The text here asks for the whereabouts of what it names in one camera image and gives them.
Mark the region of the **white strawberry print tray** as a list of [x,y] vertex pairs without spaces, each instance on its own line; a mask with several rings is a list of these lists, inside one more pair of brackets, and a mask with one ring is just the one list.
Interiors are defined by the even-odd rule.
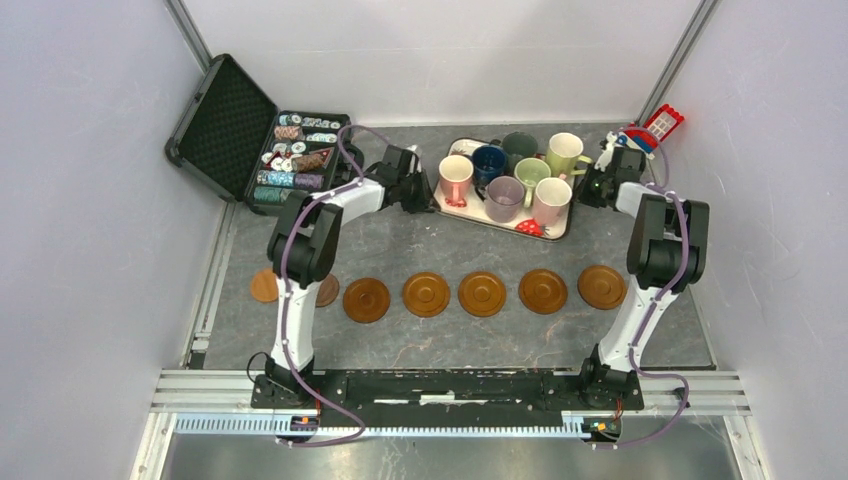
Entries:
[[[460,138],[453,142],[447,156],[463,155],[471,160],[472,152],[476,148],[483,145],[496,145],[500,147],[500,144],[496,141],[485,143],[483,141],[471,138]],[[485,193],[487,185],[485,187],[478,187],[474,184],[473,178],[471,188],[469,189],[467,195],[467,206],[464,208],[449,206],[445,202],[445,198],[439,189],[438,165],[438,178],[437,185],[434,191],[434,198],[436,202],[436,207],[440,211],[440,213],[457,219],[492,227],[498,230],[507,231],[530,238],[543,239],[547,241],[559,240],[567,234],[568,229],[570,228],[572,199],[570,203],[563,209],[561,216],[558,218],[558,221],[552,225],[544,226],[537,224],[532,217],[531,207],[525,208],[524,206],[522,206],[517,216],[512,221],[508,223],[496,223],[490,220],[484,211],[484,200],[486,199]],[[513,174],[508,175],[505,173],[505,171],[501,176],[514,177]],[[575,179],[573,177],[566,177],[562,179],[566,180],[569,183],[574,193]]]

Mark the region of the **brown grooved wooden coaster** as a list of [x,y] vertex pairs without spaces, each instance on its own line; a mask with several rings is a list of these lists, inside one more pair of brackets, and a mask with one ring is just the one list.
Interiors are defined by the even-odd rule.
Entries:
[[462,308],[472,316],[485,318],[496,315],[505,305],[507,290],[495,274],[475,271],[466,275],[458,287]]
[[620,306],[627,294],[624,278],[605,265],[591,265],[578,277],[578,293],[592,308],[611,310]]
[[522,304],[537,314],[553,314],[561,310],[568,299],[568,289],[563,278],[548,269],[527,272],[518,286]]
[[420,272],[410,276],[402,289],[402,300],[407,310],[422,318],[434,317],[443,312],[450,298],[447,281],[434,272]]
[[381,319],[390,307],[387,286],[376,278],[360,278],[352,282],[343,295],[346,315],[357,323],[373,323]]

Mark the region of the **dark walnut coaster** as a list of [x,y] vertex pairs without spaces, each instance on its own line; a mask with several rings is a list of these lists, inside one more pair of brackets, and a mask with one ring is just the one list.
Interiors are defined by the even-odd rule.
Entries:
[[319,286],[315,305],[319,308],[331,305],[338,297],[339,291],[339,280],[332,273],[328,274]]

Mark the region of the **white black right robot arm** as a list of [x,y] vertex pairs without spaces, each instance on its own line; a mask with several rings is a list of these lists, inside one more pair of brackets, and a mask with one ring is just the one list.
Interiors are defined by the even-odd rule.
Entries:
[[635,395],[645,344],[668,306],[706,267],[710,207],[644,183],[646,154],[608,143],[578,188],[581,203],[633,218],[630,283],[613,326],[581,367],[577,392],[591,408]]

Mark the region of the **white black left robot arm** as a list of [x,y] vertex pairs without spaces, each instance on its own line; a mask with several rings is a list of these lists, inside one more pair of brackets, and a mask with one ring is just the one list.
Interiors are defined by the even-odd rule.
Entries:
[[408,213],[430,210],[432,189],[413,147],[390,145],[381,161],[367,168],[348,150],[354,177],[324,191],[295,191],[283,204],[268,245],[278,285],[274,345],[264,368],[278,397],[290,407],[306,405],[314,394],[307,375],[314,365],[312,327],[321,282],[335,263],[342,227],[353,219],[398,204]]

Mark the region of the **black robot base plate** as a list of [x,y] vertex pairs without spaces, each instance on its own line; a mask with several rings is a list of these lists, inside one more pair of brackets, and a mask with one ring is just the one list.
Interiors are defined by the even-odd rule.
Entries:
[[437,370],[316,370],[303,388],[256,377],[255,409],[317,408],[321,427],[555,427],[566,411],[640,411],[645,402],[634,373],[597,379],[550,368]]

